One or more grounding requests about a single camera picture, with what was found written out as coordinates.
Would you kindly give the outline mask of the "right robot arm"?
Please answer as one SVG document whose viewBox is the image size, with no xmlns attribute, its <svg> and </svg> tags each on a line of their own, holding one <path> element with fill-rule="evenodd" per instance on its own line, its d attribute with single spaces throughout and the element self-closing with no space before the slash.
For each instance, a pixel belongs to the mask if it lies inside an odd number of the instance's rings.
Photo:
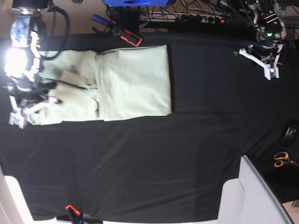
<svg viewBox="0 0 299 224">
<path fill-rule="evenodd" d="M 43 62 L 57 58 L 62 52 L 70 31 L 70 19 L 65 10 L 51 0 L 14 0 L 10 8 L 16 12 L 11 26 L 11 47 L 6 52 L 4 72 L 10 82 L 4 87 L 9 94 L 12 111 L 9 124 L 24 128 L 30 115 L 49 104 L 62 101 L 48 92 L 55 89 L 56 81 L 44 83 L 40 77 Z M 53 56 L 40 54 L 40 37 L 46 35 L 41 10 L 59 13 L 65 19 L 65 31 L 58 52 Z"/>
</svg>

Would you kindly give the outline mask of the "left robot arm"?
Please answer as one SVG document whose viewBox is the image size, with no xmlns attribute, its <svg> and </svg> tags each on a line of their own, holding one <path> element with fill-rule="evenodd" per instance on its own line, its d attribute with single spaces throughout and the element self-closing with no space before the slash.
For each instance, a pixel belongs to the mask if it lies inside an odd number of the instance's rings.
<svg viewBox="0 0 299 224">
<path fill-rule="evenodd" d="M 247 4 L 252 11 L 246 16 L 256 31 L 256 44 L 249 44 L 239 49 L 236 55 L 255 62 L 263 68 L 267 80 L 279 78 L 279 58 L 285 46 L 286 29 L 281 16 L 277 15 L 272 0 L 246 0 L 240 1 L 242 7 Z"/>
</svg>

